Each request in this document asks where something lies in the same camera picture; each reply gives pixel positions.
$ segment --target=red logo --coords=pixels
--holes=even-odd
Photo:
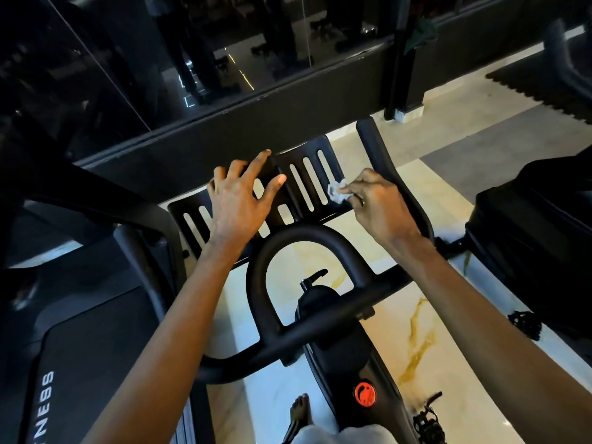
[[[376,402],[376,390],[368,382],[359,382],[353,390],[353,396],[362,407],[370,408]]]

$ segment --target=forearm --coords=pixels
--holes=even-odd
[[[396,249],[387,250],[424,292],[522,439],[527,444],[588,442],[590,393],[513,327],[427,240]]]
[[[208,244],[165,319],[84,443],[168,443],[208,339],[220,293],[240,250]]]

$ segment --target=marble floor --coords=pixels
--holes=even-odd
[[[425,209],[437,235],[444,238],[461,236],[473,205],[461,194],[464,192],[462,187],[443,178],[442,174],[447,174],[445,171],[435,171],[433,162],[426,164],[422,158],[455,146],[467,137],[491,131],[492,127],[506,121],[518,121],[514,127],[519,129],[522,114],[534,109],[548,109],[538,106],[537,102],[478,76],[448,93],[426,100],[424,115],[418,120],[399,124],[385,122],[376,115],[393,162]],[[541,115],[549,116],[544,111]],[[578,137],[582,143],[592,143],[590,126],[578,122],[570,128],[565,140]],[[351,126],[334,131],[328,137],[346,178],[354,178],[369,166],[364,148]],[[536,134],[527,134],[523,138],[531,141],[530,146],[533,146],[532,141],[544,140]],[[503,141],[505,137],[493,134],[488,140],[495,147],[496,140]],[[464,144],[463,149],[471,146],[477,147]],[[351,241],[374,271],[381,272],[395,264],[355,221],[352,212],[327,225]],[[496,305],[500,314],[525,309],[475,258],[469,258],[465,267],[465,258],[459,256],[451,263]],[[192,259],[187,260],[188,270],[193,264]],[[329,285],[340,293],[352,287],[337,259],[319,245],[295,243],[273,259],[267,286],[284,324],[293,320],[301,294],[300,280],[322,268],[327,268],[329,273],[318,283]],[[233,270],[228,277],[212,329],[208,349],[211,356],[230,356],[259,339],[246,299],[245,273],[246,265]],[[429,396],[442,391],[443,397],[433,407],[448,442],[522,442],[487,395],[417,285],[410,284],[376,305],[375,310],[374,317],[362,321],[362,325],[397,382],[410,411],[420,407]],[[538,345],[592,391],[592,369],[550,329],[544,328]],[[275,362],[244,380],[209,386],[217,442],[280,442],[288,426],[289,407],[304,392],[310,396],[316,424],[336,430],[335,419],[304,357],[288,368]]]

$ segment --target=gray pants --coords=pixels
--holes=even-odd
[[[321,427],[308,425],[298,432],[292,444],[397,444],[392,434],[381,425],[366,425],[330,434]]]

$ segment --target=white tissue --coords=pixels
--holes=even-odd
[[[353,196],[351,193],[344,195],[343,193],[337,192],[338,188],[343,188],[346,185],[347,182],[345,182],[345,179],[343,179],[341,182],[331,182],[327,187],[327,195],[329,196],[329,199],[333,202],[336,202],[337,204],[341,204],[350,196]]]

